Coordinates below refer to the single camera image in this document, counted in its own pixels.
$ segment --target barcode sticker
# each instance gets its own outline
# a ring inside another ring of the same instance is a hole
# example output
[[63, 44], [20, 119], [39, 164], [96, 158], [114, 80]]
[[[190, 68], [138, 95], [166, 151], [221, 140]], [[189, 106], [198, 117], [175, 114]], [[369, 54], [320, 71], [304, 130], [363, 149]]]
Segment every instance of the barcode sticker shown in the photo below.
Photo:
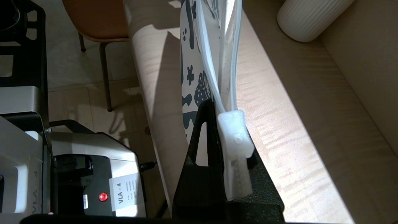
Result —
[[83, 208], [88, 209], [87, 195], [83, 195]]

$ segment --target white label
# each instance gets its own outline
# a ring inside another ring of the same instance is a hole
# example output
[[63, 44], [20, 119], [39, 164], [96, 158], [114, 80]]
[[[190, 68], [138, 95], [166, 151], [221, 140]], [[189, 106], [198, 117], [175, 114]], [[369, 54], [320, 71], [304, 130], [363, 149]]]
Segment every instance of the white label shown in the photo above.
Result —
[[109, 179], [112, 211], [137, 205], [139, 181], [138, 173]]
[[83, 195], [83, 208], [88, 209], [87, 195]]
[[27, 214], [41, 214], [41, 169], [43, 162], [29, 156], [29, 185], [27, 189]]

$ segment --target white vase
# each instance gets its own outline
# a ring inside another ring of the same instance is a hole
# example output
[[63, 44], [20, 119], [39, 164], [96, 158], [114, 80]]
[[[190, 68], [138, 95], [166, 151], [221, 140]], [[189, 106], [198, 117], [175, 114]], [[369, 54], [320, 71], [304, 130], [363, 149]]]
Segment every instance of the white vase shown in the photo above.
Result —
[[289, 37], [310, 42], [354, 0], [286, 0], [278, 12], [279, 27]]

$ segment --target clear plastic bag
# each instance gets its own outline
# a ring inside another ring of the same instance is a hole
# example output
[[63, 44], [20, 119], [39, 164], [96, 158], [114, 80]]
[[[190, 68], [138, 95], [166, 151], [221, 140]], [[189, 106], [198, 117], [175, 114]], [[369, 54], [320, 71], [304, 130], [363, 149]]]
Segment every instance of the clear plastic bag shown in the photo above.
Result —
[[[180, 19], [181, 90], [187, 141], [191, 139], [200, 103], [213, 99], [228, 200], [252, 192], [246, 158], [253, 154], [254, 145], [246, 129], [244, 113], [236, 105], [241, 15], [242, 0], [185, 0]], [[205, 135], [201, 134], [201, 141], [206, 142]]]

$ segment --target red button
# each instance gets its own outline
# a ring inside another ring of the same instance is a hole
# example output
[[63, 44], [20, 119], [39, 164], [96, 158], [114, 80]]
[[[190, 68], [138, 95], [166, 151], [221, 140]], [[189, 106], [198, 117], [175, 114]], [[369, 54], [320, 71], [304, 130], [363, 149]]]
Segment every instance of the red button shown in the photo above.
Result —
[[104, 202], [104, 201], [108, 200], [108, 194], [107, 193], [101, 193], [101, 194], [99, 194], [98, 199], [100, 201]]

